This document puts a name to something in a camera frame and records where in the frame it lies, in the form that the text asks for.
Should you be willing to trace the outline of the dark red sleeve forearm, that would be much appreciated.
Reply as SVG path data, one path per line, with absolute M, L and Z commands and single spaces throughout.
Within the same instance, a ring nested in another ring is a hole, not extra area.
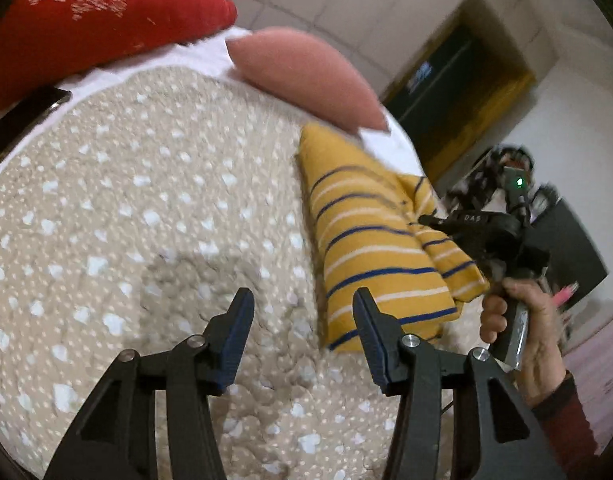
M 561 385 L 532 408 L 532 412 L 567 478 L 588 479 L 598 467 L 597 442 L 573 375 L 568 372 Z

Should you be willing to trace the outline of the person's right hand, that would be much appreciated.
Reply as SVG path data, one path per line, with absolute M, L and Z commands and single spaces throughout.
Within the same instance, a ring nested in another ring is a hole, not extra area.
M 515 373 L 515 382 L 525 403 L 535 408 L 553 394 L 568 375 L 559 349 L 561 325 L 557 307 L 535 281 L 505 278 L 497 292 L 491 292 L 482 302 L 480 337 L 485 344 L 492 344 L 507 327 L 504 317 L 507 301 L 501 292 L 530 310 L 527 345 L 521 370 Z

